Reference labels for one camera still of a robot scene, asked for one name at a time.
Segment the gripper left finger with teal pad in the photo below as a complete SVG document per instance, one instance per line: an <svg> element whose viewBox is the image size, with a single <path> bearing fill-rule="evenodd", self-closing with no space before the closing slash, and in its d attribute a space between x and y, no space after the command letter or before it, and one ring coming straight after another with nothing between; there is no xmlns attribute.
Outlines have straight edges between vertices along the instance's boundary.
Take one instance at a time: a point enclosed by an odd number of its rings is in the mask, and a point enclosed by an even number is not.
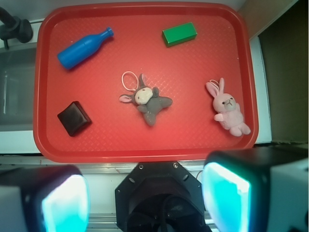
<svg viewBox="0 0 309 232"><path fill-rule="evenodd" d="M88 182L76 166L0 172L2 232L85 232L89 213Z"/></svg>

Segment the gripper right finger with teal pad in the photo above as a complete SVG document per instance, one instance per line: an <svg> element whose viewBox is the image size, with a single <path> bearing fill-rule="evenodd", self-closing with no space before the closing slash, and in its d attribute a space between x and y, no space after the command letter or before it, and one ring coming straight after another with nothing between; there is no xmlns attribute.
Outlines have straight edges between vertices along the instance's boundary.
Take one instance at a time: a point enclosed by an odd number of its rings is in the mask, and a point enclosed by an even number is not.
<svg viewBox="0 0 309 232"><path fill-rule="evenodd" d="M309 151L293 145L214 151L202 171L204 205L221 232L306 232Z"/></svg>

